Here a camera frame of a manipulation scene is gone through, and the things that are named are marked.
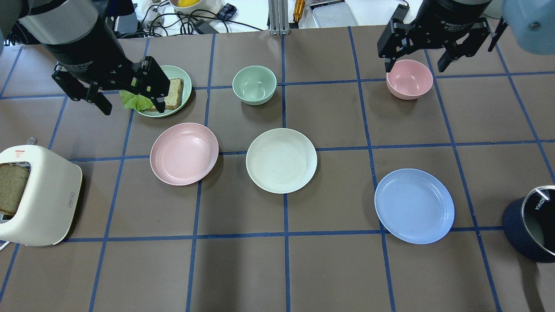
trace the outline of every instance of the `black pot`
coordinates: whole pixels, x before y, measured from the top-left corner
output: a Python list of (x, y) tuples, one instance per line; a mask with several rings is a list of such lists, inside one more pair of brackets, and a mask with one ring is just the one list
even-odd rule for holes
[(513, 247), (537, 262), (555, 262), (555, 185), (533, 189), (503, 213), (503, 230)]

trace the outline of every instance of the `green plate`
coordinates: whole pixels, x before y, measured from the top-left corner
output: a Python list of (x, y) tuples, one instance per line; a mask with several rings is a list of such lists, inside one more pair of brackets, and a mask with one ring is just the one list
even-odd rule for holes
[(176, 109), (166, 109), (164, 113), (150, 112), (148, 110), (137, 111), (137, 113), (146, 117), (160, 118), (160, 117), (166, 117), (177, 113), (180, 109), (183, 108), (183, 106), (185, 106), (185, 103), (187, 103), (187, 100), (189, 100), (189, 97), (191, 96), (191, 92), (193, 91), (193, 84), (191, 83), (191, 78), (184, 70), (182, 70), (179, 67), (170, 66), (170, 65), (163, 65), (163, 66), (160, 66), (160, 68), (162, 69), (164, 74), (166, 74), (168, 79), (181, 78), (183, 80), (183, 93), (181, 94), (181, 105), (178, 106)]

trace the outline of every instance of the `table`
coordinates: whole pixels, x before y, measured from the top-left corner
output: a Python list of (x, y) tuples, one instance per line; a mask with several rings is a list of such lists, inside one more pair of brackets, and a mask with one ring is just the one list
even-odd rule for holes
[[(86, 188), (73, 233), (45, 248), (0, 252), (0, 311), (545, 311), (555, 266), (520, 256), (501, 226), (506, 205), (555, 183), (555, 58), (510, 31), (499, 50), (437, 72), (439, 51), (410, 55), (434, 87), (411, 102), (385, 86), (382, 27), (125, 39), (127, 56), (184, 68), (194, 96), (178, 113), (104, 116), (50, 79), (41, 46), (0, 58), (0, 149), (28, 137), (78, 164)], [(277, 76), (271, 101), (241, 104), (241, 68)], [(172, 125), (207, 125), (220, 143), (201, 182), (173, 187), (149, 152)], [(254, 138), (288, 127), (314, 143), (301, 190), (270, 194), (245, 169)], [(456, 207), (440, 241), (413, 245), (379, 223), (376, 184), (398, 168), (438, 177)]]

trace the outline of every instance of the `bread slice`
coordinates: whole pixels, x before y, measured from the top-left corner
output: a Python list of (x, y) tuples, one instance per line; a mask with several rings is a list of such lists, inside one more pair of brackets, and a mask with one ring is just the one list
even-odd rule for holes
[(22, 166), (0, 164), (0, 212), (15, 215), (27, 185), (29, 170)]
[[(181, 78), (170, 79), (170, 90), (168, 96), (165, 97), (166, 109), (176, 109), (181, 105), (183, 95), (183, 80)], [(156, 107), (152, 105), (149, 109), (150, 112), (156, 112)]]

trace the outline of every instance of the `plate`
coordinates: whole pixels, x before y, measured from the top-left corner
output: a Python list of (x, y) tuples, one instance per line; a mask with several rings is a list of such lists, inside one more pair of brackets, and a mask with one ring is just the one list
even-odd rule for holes
[(453, 226), (455, 205), (447, 188), (418, 169), (399, 169), (376, 188), (376, 213), (394, 236), (412, 244), (443, 238)]
[(150, 151), (154, 175), (170, 185), (188, 185), (205, 177), (216, 164), (218, 140), (198, 123), (177, 124), (164, 131)]
[(191, 82), (191, 78), (189, 75), (179, 67), (171, 66), (171, 65), (163, 65), (160, 66), (164, 74), (168, 77), (168, 79), (175, 79), (181, 78), (183, 80), (183, 92), (181, 94), (181, 105), (178, 106), (176, 109), (166, 109), (164, 113), (159, 112), (149, 112), (148, 110), (138, 110), (137, 113), (152, 118), (160, 118), (173, 115), (177, 113), (180, 109), (185, 106), (187, 100), (191, 96), (191, 92), (193, 91), (193, 84)]
[(259, 135), (246, 152), (246, 170), (261, 189), (285, 194), (305, 186), (316, 172), (316, 149), (302, 133), (277, 128)]

